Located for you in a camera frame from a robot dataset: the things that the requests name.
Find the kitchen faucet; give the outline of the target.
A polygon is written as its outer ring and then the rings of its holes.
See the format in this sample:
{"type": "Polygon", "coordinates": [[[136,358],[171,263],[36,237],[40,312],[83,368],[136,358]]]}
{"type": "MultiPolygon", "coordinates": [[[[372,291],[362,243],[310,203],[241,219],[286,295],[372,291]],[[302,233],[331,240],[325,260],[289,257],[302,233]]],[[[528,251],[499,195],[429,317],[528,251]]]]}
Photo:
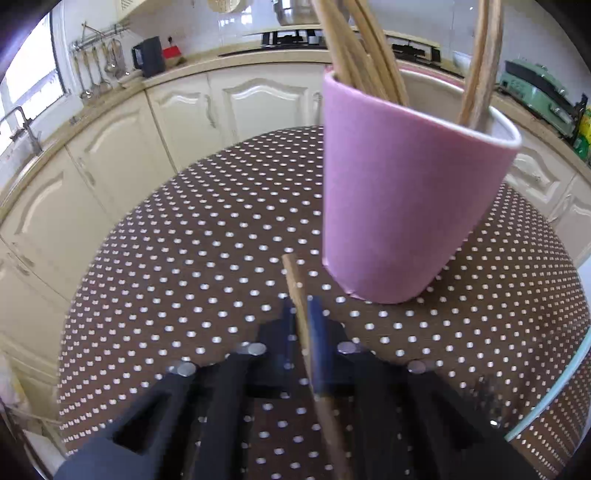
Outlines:
{"type": "Polygon", "coordinates": [[[43,147],[31,128],[32,120],[25,115],[21,106],[17,105],[5,113],[1,118],[1,122],[6,122],[11,116],[15,116],[17,113],[22,117],[22,122],[10,136],[11,141],[16,142],[20,137],[25,136],[28,139],[32,154],[39,156],[43,153],[43,147]]]}

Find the hanging utensil rack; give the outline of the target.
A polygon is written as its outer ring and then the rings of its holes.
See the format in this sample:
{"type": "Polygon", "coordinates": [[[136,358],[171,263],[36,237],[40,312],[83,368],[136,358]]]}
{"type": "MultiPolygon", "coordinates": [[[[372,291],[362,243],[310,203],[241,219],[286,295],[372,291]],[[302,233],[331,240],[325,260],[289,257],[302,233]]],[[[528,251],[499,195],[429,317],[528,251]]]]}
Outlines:
{"type": "Polygon", "coordinates": [[[81,24],[80,37],[70,43],[69,53],[84,106],[97,104],[131,78],[122,44],[122,36],[128,30],[128,21],[105,29],[95,28],[87,21],[81,24]]]}

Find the black gas stove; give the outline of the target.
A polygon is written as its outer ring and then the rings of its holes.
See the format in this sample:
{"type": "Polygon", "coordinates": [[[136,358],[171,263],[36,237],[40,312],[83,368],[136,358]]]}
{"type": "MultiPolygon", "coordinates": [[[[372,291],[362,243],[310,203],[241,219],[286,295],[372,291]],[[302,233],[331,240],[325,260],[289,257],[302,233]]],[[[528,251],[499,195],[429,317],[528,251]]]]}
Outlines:
{"type": "MultiPolygon", "coordinates": [[[[385,35],[394,54],[403,60],[429,65],[442,63],[441,46],[437,42],[390,30],[386,30],[385,35]]],[[[238,54],[238,52],[328,49],[325,34],[318,25],[277,27],[246,34],[245,37],[245,42],[232,47],[228,52],[221,53],[221,56],[238,54]]]]}

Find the green electric cooker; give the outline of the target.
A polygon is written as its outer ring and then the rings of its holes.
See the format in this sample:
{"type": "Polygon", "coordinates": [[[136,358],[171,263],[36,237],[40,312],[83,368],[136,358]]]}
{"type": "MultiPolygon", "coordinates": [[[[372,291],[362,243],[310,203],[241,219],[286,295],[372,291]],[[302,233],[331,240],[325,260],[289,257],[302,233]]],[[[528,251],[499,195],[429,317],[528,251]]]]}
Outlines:
{"type": "Polygon", "coordinates": [[[589,97],[572,104],[568,92],[541,64],[516,59],[505,62],[498,89],[546,121],[570,145],[575,143],[589,97]]]}

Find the stainless steel steamer pot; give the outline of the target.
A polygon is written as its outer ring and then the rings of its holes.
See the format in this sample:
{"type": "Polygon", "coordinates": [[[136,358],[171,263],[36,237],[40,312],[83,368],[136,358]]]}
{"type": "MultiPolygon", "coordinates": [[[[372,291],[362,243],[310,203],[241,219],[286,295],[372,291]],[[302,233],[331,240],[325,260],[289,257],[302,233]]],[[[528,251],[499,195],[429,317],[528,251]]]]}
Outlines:
{"type": "Polygon", "coordinates": [[[311,0],[273,0],[273,11],[281,26],[318,24],[311,0]]]}

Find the black electric kettle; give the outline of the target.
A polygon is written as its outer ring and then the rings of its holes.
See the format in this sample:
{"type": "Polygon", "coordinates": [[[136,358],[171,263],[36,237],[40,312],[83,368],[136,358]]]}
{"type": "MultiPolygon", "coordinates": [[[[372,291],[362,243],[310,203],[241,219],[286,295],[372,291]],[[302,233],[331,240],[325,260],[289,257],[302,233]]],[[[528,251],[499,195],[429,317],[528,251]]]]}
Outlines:
{"type": "Polygon", "coordinates": [[[151,78],[165,71],[161,43],[157,36],[133,46],[131,55],[134,68],[140,70],[144,78],[151,78]]]}

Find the round perforated steamer plate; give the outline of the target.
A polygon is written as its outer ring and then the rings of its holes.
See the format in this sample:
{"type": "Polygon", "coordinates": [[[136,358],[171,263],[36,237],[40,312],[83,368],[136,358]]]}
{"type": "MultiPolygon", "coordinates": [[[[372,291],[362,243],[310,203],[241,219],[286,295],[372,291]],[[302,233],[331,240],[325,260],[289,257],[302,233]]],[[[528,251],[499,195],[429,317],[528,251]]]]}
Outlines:
{"type": "Polygon", "coordinates": [[[249,0],[207,0],[207,5],[218,14],[242,13],[250,6],[249,0]]]}

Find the brown polka dot tablecloth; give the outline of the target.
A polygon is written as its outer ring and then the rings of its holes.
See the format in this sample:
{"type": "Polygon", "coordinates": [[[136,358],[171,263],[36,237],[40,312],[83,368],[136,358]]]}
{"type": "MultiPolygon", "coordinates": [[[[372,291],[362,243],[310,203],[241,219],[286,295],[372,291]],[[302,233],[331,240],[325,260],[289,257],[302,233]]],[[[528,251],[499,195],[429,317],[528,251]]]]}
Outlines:
{"type": "Polygon", "coordinates": [[[588,478],[588,361],[527,420],[590,327],[546,219],[502,185],[418,296],[356,299],[322,265],[322,154],[318,127],[231,146],[107,235],[64,327],[57,477],[334,479],[298,337],[290,393],[257,387],[294,254],[345,330],[329,394],[354,479],[588,478]]]}

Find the white ceramic bowl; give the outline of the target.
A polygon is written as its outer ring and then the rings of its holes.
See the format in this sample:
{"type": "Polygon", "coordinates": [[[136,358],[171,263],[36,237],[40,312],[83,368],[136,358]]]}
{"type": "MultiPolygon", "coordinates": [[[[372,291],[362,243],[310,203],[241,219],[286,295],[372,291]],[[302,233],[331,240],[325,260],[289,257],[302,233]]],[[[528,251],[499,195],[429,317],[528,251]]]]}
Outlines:
{"type": "Polygon", "coordinates": [[[463,52],[453,52],[453,63],[455,67],[460,71],[463,77],[467,77],[470,72],[472,62],[472,56],[463,52]]]}

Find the window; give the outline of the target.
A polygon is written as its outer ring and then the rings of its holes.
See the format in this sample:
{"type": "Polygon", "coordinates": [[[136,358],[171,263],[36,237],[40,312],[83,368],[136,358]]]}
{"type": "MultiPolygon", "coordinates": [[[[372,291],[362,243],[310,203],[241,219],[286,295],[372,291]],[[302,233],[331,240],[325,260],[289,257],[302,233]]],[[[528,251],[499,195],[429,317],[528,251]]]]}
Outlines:
{"type": "Polygon", "coordinates": [[[21,107],[31,130],[44,140],[54,129],[52,112],[68,94],[55,49],[53,11],[28,35],[1,81],[1,116],[21,107]]]}

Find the pink utensil holder cup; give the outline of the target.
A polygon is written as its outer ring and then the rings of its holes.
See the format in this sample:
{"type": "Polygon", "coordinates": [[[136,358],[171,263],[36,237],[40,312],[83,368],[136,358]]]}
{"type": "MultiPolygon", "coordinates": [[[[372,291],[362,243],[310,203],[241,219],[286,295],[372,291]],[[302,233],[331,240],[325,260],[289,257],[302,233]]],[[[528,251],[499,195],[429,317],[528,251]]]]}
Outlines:
{"type": "Polygon", "coordinates": [[[489,209],[522,145],[498,109],[481,130],[460,126],[460,87],[403,76],[406,107],[332,73],[322,85],[322,262],[346,294],[382,304],[427,288],[489,209]]]}

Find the green bottle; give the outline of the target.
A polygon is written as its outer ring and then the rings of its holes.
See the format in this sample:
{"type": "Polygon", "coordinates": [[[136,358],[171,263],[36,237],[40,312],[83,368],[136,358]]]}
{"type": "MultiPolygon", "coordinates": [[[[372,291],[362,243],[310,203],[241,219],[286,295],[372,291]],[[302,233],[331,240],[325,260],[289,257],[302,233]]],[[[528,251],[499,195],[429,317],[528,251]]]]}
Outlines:
{"type": "Polygon", "coordinates": [[[591,108],[587,107],[579,123],[573,150],[580,159],[589,164],[591,159],[591,108]]]}

